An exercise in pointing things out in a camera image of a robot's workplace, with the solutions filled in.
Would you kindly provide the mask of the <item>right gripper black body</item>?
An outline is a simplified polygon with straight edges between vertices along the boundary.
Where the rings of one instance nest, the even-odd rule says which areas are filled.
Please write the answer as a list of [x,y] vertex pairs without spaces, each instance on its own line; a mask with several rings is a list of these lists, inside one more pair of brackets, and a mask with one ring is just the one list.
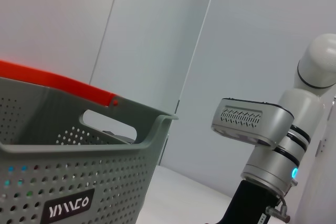
[[219,223],[268,223],[267,207],[275,207],[278,198],[270,190],[248,180],[242,180]]

